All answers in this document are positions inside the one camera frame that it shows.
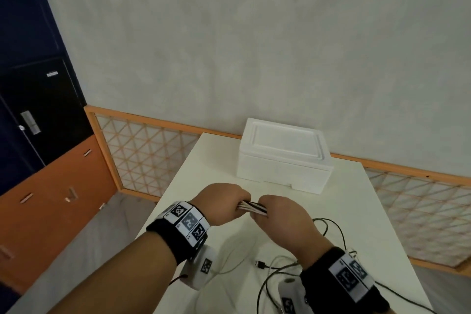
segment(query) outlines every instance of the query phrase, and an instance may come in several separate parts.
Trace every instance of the black wristband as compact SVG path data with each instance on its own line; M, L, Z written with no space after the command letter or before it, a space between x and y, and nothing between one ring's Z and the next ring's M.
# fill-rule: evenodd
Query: black wristband
M192 204L177 201L147 226L159 234L172 251L177 264L193 258L208 235L209 223Z
M363 267L334 247L301 273L309 305L315 314L385 313L389 303Z

